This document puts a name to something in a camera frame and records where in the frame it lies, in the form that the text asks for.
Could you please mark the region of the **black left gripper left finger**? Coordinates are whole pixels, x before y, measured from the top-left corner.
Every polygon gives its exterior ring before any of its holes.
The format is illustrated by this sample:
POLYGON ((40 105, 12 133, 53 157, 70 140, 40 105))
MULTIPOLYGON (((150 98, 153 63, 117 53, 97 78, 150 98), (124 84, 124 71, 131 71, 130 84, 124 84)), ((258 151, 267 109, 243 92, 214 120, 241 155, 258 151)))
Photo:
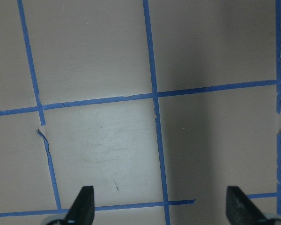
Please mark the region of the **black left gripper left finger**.
POLYGON ((94 187, 83 186, 70 210, 65 222, 93 222, 95 217, 94 187))

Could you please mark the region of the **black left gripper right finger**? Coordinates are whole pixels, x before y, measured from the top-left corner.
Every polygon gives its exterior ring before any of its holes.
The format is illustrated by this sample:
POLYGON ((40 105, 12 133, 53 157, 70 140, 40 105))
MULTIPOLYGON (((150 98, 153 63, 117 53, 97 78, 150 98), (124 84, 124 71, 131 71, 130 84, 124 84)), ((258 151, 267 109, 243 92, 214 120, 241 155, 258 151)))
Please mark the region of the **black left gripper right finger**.
POLYGON ((265 215, 238 186, 226 190, 226 217, 229 222, 266 222, 265 215))

